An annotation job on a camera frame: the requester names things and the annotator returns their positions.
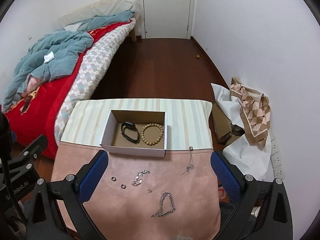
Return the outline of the black smart watch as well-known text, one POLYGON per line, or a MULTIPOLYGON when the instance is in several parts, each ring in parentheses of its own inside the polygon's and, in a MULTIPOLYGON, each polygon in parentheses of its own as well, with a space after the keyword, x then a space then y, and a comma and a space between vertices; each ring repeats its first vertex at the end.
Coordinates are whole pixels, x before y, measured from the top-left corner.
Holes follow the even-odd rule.
POLYGON ((140 141, 140 134, 136 125, 129 121, 121 124, 121 135, 133 144, 138 144, 140 141))

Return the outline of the white cloth sheet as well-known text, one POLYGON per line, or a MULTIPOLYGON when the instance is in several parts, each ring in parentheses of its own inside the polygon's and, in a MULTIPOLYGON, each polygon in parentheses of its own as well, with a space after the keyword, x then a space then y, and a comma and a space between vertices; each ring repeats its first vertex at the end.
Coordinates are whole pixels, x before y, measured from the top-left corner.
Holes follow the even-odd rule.
MULTIPOLYGON (((240 117, 240 100, 231 96, 230 90, 212 84, 215 102, 221 111, 227 116, 231 123, 244 129, 244 124, 240 117)), ((243 174, 251 174, 257 180, 264 180, 271 156, 271 139, 268 131, 266 145, 260 149, 256 145, 251 145, 244 133, 239 139, 223 149, 223 155, 227 160, 236 165, 243 174)))

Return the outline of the red bed blanket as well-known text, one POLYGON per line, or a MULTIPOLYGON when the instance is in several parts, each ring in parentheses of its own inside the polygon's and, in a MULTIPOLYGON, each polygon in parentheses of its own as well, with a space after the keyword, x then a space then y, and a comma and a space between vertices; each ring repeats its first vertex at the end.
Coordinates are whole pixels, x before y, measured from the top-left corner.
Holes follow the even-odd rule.
MULTIPOLYGON (((106 32, 111 31, 117 23, 91 30, 88 33, 96 42, 106 32)), ((54 125, 57 113, 67 96, 80 68, 80 64, 87 49, 81 53, 73 73, 52 82, 42 84, 27 98, 13 105, 6 113, 12 131, 16 134, 16 140, 23 146, 28 146, 38 136, 45 135, 48 146, 43 155, 49 159, 55 159, 58 145, 54 137, 54 125)))

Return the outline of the brown cardboard box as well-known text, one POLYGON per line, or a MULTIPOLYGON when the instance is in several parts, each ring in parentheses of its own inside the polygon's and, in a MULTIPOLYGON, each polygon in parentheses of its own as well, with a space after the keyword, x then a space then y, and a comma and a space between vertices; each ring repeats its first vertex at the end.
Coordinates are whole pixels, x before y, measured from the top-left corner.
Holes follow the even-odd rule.
POLYGON ((244 129, 232 124, 231 120, 225 116, 216 103, 214 103, 212 107, 212 116, 215 134, 219 144, 226 147, 244 135, 244 129))

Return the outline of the brown patterned scarf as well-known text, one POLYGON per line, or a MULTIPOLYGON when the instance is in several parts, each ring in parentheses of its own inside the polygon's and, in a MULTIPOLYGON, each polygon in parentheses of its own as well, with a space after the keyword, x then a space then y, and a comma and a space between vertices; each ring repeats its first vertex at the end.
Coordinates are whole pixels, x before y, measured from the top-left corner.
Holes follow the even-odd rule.
POLYGON ((254 88, 243 85, 235 77, 231 81, 230 94, 240 100, 240 117, 248 142, 263 149, 271 126, 268 97, 254 88))

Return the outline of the white cardboard box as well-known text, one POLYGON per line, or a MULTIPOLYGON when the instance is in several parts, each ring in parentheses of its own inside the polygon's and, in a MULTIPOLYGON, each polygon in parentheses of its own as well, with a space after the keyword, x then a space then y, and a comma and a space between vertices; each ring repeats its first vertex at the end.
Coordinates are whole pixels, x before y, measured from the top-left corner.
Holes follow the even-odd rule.
POLYGON ((164 158, 167 151, 167 113, 111 110, 100 146, 108 153, 164 158))

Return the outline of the white tissue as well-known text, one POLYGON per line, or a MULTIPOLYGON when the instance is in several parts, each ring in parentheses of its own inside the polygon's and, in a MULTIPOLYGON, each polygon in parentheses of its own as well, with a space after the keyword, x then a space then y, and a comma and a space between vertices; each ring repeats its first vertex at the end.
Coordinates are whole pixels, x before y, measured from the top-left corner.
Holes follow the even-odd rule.
POLYGON ((47 55, 44 55, 44 63, 48 63, 54 59, 54 53, 51 51, 47 55))

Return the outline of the teal quilt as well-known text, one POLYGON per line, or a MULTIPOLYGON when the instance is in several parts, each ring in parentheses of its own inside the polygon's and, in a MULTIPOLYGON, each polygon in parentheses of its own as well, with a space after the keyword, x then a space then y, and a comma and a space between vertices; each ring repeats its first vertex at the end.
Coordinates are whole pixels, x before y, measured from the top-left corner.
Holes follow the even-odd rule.
POLYGON ((114 16, 94 16, 76 22, 73 29, 59 29, 44 35, 28 50, 14 69, 12 81, 4 92, 2 111, 8 112, 13 104, 46 82, 70 76, 79 55, 90 48, 94 38, 88 33, 113 23, 129 21, 134 16, 124 11, 114 16), (54 59, 44 63, 44 55, 54 53, 54 59))

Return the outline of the white door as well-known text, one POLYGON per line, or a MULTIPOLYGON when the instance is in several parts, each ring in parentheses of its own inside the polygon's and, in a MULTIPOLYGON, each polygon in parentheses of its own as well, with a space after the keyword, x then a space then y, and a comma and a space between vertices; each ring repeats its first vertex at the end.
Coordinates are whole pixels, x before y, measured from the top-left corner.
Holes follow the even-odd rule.
POLYGON ((191 38, 196 0, 139 1, 142 38, 191 38))

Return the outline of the white wall socket strip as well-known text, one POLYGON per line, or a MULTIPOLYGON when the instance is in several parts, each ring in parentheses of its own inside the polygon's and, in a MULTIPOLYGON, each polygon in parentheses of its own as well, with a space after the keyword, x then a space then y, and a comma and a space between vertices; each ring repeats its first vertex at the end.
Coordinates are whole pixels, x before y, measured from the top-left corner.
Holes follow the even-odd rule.
POLYGON ((285 172, 281 162, 281 153, 274 136, 274 133, 270 131, 270 139, 271 139, 271 156, 270 161, 273 168, 273 174, 275 178, 284 179, 285 172))

